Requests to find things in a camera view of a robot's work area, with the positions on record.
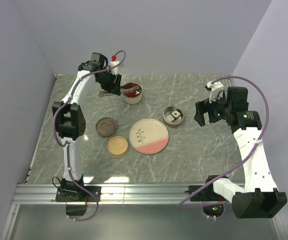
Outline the metal tongs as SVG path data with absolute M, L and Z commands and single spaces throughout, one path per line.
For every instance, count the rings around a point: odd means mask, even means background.
M 115 93 L 102 90 L 98 93 L 98 96 L 99 97 L 107 97 L 107 96 L 112 96 L 112 95 L 120 96 L 121 94 L 134 92 L 134 91 L 138 90 L 139 88 L 140 88 L 139 86 L 134 86 L 134 87 L 127 88 L 127 89 L 126 88 L 120 88 L 120 90 L 116 91 Z

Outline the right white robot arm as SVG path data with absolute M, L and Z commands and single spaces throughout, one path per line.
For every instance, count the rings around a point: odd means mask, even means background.
M 232 204 L 238 219 L 270 219 L 287 203 L 287 195 L 280 192 L 272 177 L 264 144 L 259 138 L 264 128 L 259 114 L 249 110 L 248 89 L 208 83 L 209 98 L 195 104 L 194 119 L 205 126 L 204 114 L 209 122 L 226 121 L 237 142 L 243 164 L 245 184 L 240 187 L 227 176 L 215 179 L 204 189 L 206 197 L 216 200 L 222 196 Z

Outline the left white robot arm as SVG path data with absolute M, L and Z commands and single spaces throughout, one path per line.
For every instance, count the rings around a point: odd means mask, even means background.
M 103 94 L 121 95 L 122 76 L 118 71 L 123 63 L 116 54 L 109 60 L 101 53 L 92 53 L 90 60 L 78 66 L 68 93 L 52 104 L 53 135 L 64 153 L 64 172 L 58 190 L 73 201 L 82 200 L 86 192 L 80 147 L 87 124 L 81 104 L 94 84 L 100 85 Z

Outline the red sausage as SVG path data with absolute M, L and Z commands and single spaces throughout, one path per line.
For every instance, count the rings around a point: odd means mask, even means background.
M 124 93 L 124 95 L 127 98 L 137 98 L 137 97 L 141 96 L 141 92 L 138 91 L 138 90 L 135 90 L 135 91 L 132 91 L 132 92 L 126 92 L 126 93 Z

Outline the sushi roll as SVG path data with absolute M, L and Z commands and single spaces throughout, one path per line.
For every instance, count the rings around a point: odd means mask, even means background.
M 177 110 L 174 110 L 171 115 L 175 118 L 178 119 L 179 117 L 181 117 L 181 113 Z
M 173 122 L 175 120 L 175 118 L 170 114 L 166 117 L 167 121 L 169 122 Z

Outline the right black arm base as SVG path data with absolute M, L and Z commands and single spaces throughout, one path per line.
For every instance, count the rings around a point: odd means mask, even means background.
M 191 202 L 223 202 L 225 199 L 219 194 L 215 193 L 213 190 L 213 186 L 210 185 L 197 193 L 190 199 Z M 224 213 L 224 205 L 212 205 L 202 207 L 202 212 L 209 217 L 221 217 Z

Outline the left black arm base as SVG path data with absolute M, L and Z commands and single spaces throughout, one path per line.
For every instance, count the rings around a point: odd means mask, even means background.
M 55 202 L 65 204 L 66 215 L 72 220 L 86 221 L 94 217 L 99 210 L 101 189 L 98 185 L 82 186 L 80 188 L 73 184 L 59 187 L 55 196 Z M 77 218 L 86 215 L 89 204 L 95 205 L 94 212 L 89 217 Z

